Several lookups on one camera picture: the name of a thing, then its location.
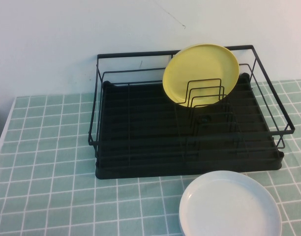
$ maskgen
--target dish rack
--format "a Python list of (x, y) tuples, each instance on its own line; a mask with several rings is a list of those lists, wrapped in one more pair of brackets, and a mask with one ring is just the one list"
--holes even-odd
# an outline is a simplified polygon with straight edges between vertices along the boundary
[[(178, 51), (97, 55), (88, 138), (89, 145), (95, 150), (96, 177), (279, 169), (284, 157), (284, 153), (279, 151), (285, 147), (283, 135), (292, 134), (294, 125), (254, 47), (231, 46), (227, 49), (250, 51), (254, 57), (252, 67), (249, 63), (240, 64), (248, 72), (240, 74), (229, 94), (224, 94), (221, 78), (189, 80), (183, 102), (186, 106), (168, 98), (162, 80), (129, 82), (127, 76), (123, 76), (163, 71), (165, 67), (106, 70), (102, 74), (99, 70), (102, 59), (166, 57), (169, 60)], [(262, 73), (265, 84), (257, 81), (256, 71)], [(110, 82), (105, 79), (108, 74), (119, 74), (122, 81)], [(219, 81), (219, 85), (205, 87), (204, 82), (210, 80)], [(190, 88), (190, 83), (198, 86)], [(217, 96), (219, 101), (192, 106), (193, 100), (200, 97), (191, 96), (195, 89), (217, 89), (216, 94), (209, 96)]]

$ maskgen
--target wall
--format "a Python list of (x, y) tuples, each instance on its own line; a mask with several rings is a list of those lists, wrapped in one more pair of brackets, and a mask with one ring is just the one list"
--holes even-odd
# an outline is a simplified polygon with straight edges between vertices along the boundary
[(15, 96), (93, 91), (97, 53), (253, 44), (301, 79), (301, 0), (0, 1), (0, 131)]

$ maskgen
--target drip tray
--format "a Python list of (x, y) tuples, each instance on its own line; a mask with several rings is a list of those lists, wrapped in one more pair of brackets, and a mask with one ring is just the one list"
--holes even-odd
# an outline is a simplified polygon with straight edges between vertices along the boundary
[(242, 74), (224, 99), (196, 108), (171, 101), (161, 82), (104, 82), (96, 176), (279, 169), (283, 153), (277, 150), (249, 79)]

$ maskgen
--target green tile tablecloth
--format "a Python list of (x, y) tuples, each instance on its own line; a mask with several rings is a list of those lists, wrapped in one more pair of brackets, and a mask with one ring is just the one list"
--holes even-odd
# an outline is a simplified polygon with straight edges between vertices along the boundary
[[(269, 87), (260, 86), (285, 127)], [(276, 200), (282, 235), (301, 236), (301, 81), (274, 87), (296, 132), (285, 136), (281, 170), (244, 174)], [(254, 93), (274, 129), (256, 87)], [(0, 235), (181, 235), (179, 202), (196, 176), (96, 179), (87, 143), (92, 99), (92, 93), (16, 99), (0, 150)]]

